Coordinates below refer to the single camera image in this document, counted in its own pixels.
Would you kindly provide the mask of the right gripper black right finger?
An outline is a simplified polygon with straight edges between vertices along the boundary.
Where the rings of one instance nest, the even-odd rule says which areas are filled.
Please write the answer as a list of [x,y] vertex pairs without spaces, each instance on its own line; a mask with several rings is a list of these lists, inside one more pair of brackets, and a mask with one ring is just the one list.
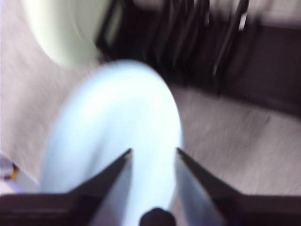
[[244,194],[197,163],[176,152],[176,179],[190,226],[299,226],[301,197]]

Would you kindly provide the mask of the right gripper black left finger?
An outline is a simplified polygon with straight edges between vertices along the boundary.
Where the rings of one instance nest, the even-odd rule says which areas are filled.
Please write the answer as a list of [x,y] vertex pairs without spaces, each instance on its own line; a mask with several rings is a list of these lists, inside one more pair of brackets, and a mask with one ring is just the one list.
[[2,226],[87,226],[126,166],[127,149],[100,173],[63,193],[7,194],[0,198]]

